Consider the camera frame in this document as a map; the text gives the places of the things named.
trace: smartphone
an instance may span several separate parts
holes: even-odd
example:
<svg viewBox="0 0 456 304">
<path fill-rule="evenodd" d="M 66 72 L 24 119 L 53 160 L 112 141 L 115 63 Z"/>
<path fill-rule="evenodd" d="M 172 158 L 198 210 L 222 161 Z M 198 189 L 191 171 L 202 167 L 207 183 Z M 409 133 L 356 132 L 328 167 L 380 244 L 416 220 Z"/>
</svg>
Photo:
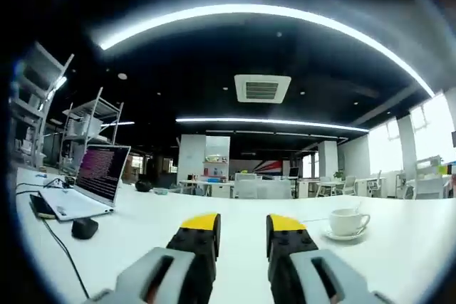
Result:
<svg viewBox="0 0 456 304">
<path fill-rule="evenodd" d="M 52 208 L 46 203 L 43 197 L 30 195 L 31 207 L 35 212 L 37 217 L 42 219 L 55 219 L 56 215 L 54 214 Z"/>
</svg>

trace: saucer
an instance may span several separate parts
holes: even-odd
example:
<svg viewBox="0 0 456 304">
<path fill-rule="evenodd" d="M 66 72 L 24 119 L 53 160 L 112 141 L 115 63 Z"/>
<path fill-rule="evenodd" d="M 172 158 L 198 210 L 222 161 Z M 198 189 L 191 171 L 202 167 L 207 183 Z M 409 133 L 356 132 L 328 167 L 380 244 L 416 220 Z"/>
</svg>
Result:
<svg viewBox="0 0 456 304">
<path fill-rule="evenodd" d="M 354 239 L 362 237 L 366 233 L 366 230 L 367 230 L 367 228 L 364 228 L 362 231 L 360 231 L 358 234 L 355 234 L 355 235 L 339 236 L 339 235 L 335 235 L 335 233 L 333 233 L 333 231 L 331 230 L 331 227 L 328 226 L 325 229 L 324 234 L 326 235 L 326 237 L 330 238 L 331 240 L 350 241 L 350 240 L 354 240 Z"/>
</svg>

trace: laptop keyboard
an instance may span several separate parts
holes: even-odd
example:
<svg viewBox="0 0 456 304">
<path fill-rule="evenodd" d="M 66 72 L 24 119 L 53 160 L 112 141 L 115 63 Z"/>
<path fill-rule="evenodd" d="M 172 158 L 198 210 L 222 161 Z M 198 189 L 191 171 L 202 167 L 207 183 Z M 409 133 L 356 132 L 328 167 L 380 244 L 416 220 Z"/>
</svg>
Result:
<svg viewBox="0 0 456 304">
<path fill-rule="evenodd" d="M 46 189 L 42 195 L 50 207 L 62 216 L 90 215 L 94 212 L 100 213 L 104 209 L 108 209 L 106 205 L 89 199 L 73 189 Z"/>
</svg>

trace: gray gripper part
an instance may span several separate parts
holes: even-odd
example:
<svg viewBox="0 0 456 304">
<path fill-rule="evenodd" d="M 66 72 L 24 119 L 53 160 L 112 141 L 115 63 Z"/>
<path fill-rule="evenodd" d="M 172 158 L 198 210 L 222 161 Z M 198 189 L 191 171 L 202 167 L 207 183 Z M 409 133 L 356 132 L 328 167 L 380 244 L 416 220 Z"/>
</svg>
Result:
<svg viewBox="0 0 456 304">
<path fill-rule="evenodd" d="M 138 297 L 120 291 L 103 290 L 93 298 L 87 299 L 83 304 L 144 304 Z"/>
<path fill-rule="evenodd" d="M 377 295 L 368 291 L 364 278 L 338 256 L 328 250 L 293 253 L 291 262 L 301 282 L 306 303 L 329 304 L 328 294 L 315 264 L 328 275 L 343 304 L 383 304 Z"/>
<path fill-rule="evenodd" d="M 195 258 L 192 252 L 155 247 L 117 277 L 115 292 L 143 300 L 167 257 L 172 259 L 172 263 L 160 283 L 154 304 L 177 304 L 185 277 Z"/>
</svg>

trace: black cable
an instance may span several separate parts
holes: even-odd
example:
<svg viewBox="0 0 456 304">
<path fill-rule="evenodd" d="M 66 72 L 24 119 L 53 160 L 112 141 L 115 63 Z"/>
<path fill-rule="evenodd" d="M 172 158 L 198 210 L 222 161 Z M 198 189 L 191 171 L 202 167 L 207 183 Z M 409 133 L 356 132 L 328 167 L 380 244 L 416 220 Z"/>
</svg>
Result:
<svg viewBox="0 0 456 304">
<path fill-rule="evenodd" d="M 57 241 L 58 245 L 63 249 L 63 251 L 65 252 L 66 256 L 68 257 L 68 259 L 70 260 L 71 262 L 71 265 L 76 273 L 76 276 L 78 277 L 78 280 L 79 280 L 79 283 L 81 285 L 81 288 L 83 289 L 84 291 L 84 295 L 87 299 L 89 299 L 89 295 L 88 295 L 88 292 L 86 290 L 86 287 L 84 286 L 84 283 L 83 283 L 83 280 L 81 279 L 81 275 L 79 274 L 78 272 L 78 269 L 76 268 L 76 265 L 73 261 L 73 258 L 71 258 L 71 254 L 69 252 L 69 250 L 66 248 L 65 244 L 62 242 L 62 240 L 60 240 L 58 238 L 58 236 L 52 231 L 51 227 L 48 225 L 48 223 L 46 222 L 46 220 L 43 220 L 43 223 L 44 225 L 46 226 L 46 228 L 48 229 L 49 233 L 51 233 L 52 237 Z"/>
<path fill-rule="evenodd" d="M 21 185 L 29 185 L 30 187 L 43 187 L 43 188 L 46 188 L 46 187 L 49 187 L 52 183 L 54 183 L 57 179 L 59 179 L 59 178 L 55 178 L 52 181 L 50 181 L 48 184 L 44 184 L 44 185 L 42 185 L 42 184 L 31 184 L 31 183 L 19 183 L 19 184 L 16 185 L 16 188 L 14 190 L 17 190 L 17 188 L 20 187 Z M 30 193 L 30 192 L 34 193 L 34 192 L 38 192 L 38 190 L 24 190 L 23 192 L 17 192 L 16 196 L 19 195 L 19 194 L 27 194 L 27 193 Z M 85 295 L 85 297 L 87 299 L 89 299 L 88 292 L 86 290 L 86 287 L 84 286 L 83 280 L 81 279 L 81 275 L 79 274 L 78 269 L 76 268 L 76 265 L 75 265 L 75 263 L 73 261 L 73 258 L 71 257 L 70 251 L 66 248 L 66 246 L 62 242 L 62 240 L 60 240 L 58 238 L 58 236 L 52 231 L 51 227 L 48 225 L 48 223 L 44 219 L 43 219 L 43 223 L 46 226 L 46 228 L 48 229 L 49 233 L 51 233 L 51 235 L 54 238 L 54 240 L 57 241 L 58 245 L 63 249 L 63 252 L 65 252 L 66 256 L 70 260 L 71 265 L 72 265 L 72 267 L 73 267 L 73 269 L 74 269 L 74 271 L 76 273 L 76 276 L 78 277 L 78 280 L 79 280 L 79 283 L 81 285 L 81 288 L 83 289 L 84 295 Z"/>
<path fill-rule="evenodd" d="M 16 188 L 14 188 L 14 191 L 16 191 L 17 188 L 19 188 L 21 185 L 28 185 L 28 186 L 30 186 L 30 187 L 43 187 L 43 188 L 46 188 L 46 187 L 49 187 L 52 183 L 54 183 L 57 179 L 60 180 L 60 181 L 62 181 L 62 180 L 59 179 L 59 178 L 54 178 L 54 179 L 53 179 L 52 181 L 50 181 L 48 184 L 44 184 L 44 185 L 42 185 L 42 184 L 32 184 L 32 183 L 19 183 L 19 184 L 16 185 Z M 17 196 L 17 195 L 20 195 L 20 194 L 27 194 L 27 193 L 29 193 L 29 192 L 38 192 L 38 190 L 25 190 L 25 191 L 23 191 L 23 192 L 17 192 L 17 193 L 16 193 L 16 196 Z"/>
</svg>

